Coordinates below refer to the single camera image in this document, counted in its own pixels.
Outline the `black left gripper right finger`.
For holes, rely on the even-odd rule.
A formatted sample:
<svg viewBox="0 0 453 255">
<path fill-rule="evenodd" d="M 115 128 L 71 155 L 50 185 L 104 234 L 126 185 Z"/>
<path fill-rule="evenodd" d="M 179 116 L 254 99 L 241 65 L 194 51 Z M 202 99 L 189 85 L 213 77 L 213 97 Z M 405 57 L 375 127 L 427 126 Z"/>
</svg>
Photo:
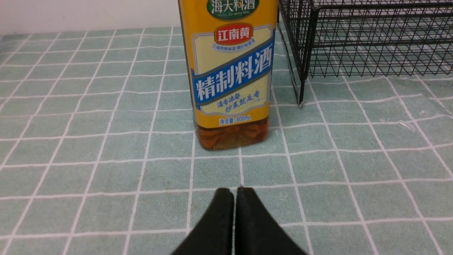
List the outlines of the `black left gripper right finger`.
<svg viewBox="0 0 453 255">
<path fill-rule="evenodd" d="M 267 211 L 255 190 L 238 187 L 236 255 L 306 255 Z"/>
</svg>

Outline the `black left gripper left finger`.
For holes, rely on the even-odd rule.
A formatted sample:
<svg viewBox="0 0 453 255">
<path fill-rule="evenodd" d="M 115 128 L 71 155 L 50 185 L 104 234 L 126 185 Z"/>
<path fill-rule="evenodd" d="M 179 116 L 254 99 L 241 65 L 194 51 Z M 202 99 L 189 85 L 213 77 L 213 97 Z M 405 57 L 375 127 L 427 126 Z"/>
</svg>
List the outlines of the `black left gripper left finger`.
<svg viewBox="0 0 453 255">
<path fill-rule="evenodd" d="M 234 195 L 219 188 L 202 218 L 173 255 L 231 255 L 233 246 Z"/>
</svg>

